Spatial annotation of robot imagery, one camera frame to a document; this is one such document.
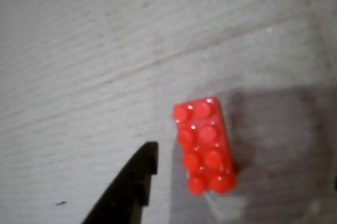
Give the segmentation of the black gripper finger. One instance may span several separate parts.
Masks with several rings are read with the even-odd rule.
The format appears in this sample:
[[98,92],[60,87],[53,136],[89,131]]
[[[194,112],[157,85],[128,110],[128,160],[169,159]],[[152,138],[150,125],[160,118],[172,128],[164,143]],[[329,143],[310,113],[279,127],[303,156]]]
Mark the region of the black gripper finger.
[[157,166],[158,142],[146,142],[125,164],[83,222],[141,223]]

